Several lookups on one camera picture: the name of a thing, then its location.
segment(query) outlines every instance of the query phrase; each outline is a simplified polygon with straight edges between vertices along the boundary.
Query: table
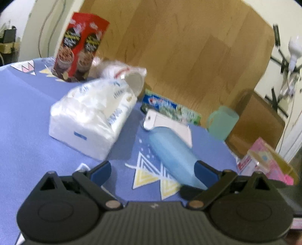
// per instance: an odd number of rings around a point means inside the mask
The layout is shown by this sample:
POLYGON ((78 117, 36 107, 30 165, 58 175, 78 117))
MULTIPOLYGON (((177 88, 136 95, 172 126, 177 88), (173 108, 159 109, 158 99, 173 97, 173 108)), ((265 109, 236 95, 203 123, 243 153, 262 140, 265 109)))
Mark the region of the table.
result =
MULTIPOLYGON (((16 241, 18 208, 47 171, 70 175, 82 163, 90 168, 99 164, 48 135, 51 105, 78 84, 52 76, 46 63, 37 59, 0 68, 0 244, 16 241)), ((138 103, 108 156, 112 174, 104 187, 124 203, 182 201, 179 184, 149 148, 139 107, 138 103)), ((192 150, 200 160, 218 170, 236 169, 223 142, 201 127, 190 128, 192 150)))

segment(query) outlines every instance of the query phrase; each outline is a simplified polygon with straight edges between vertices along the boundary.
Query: blue bottle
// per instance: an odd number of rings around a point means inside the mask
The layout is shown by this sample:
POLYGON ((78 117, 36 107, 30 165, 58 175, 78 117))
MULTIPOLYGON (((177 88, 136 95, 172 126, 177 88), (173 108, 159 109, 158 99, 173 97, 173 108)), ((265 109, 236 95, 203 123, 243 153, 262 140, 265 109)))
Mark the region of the blue bottle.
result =
POLYGON ((207 189, 194 174, 197 157, 172 129, 155 127, 149 132, 149 142, 154 153, 180 184, 207 189))

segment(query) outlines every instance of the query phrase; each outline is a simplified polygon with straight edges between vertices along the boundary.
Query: red snack package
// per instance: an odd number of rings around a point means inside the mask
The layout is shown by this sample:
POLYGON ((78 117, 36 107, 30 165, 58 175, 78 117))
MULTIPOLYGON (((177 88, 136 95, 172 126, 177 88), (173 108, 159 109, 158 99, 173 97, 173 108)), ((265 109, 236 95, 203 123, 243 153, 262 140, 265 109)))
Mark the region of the red snack package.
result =
POLYGON ((58 51, 53 74, 68 82, 85 80, 108 25, 107 20, 97 15, 74 13, 58 51))

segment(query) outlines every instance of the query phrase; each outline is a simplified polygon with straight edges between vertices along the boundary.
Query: light bulb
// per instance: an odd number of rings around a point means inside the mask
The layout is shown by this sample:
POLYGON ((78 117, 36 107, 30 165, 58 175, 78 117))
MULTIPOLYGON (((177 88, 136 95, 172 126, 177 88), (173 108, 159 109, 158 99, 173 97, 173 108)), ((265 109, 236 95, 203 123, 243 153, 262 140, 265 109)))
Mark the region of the light bulb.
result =
POLYGON ((288 43, 288 50, 291 54, 291 59, 288 64, 288 70, 293 72, 297 63, 297 60, 302 56, 302 45, 300 44, 299 36, 291 37, 288 43))

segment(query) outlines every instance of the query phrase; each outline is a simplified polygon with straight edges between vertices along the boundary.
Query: wooden headboard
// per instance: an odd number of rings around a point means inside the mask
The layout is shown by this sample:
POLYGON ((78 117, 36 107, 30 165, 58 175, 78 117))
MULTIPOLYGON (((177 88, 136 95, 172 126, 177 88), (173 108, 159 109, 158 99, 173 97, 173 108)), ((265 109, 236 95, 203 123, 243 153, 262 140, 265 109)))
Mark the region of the wooden headboard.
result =
POLYGON ((101 56, 146 67, 147 85, 202 125, 255 88, 274 46, 273 29, 241 0, 85 0, 81 12, 110 22, 101 56))

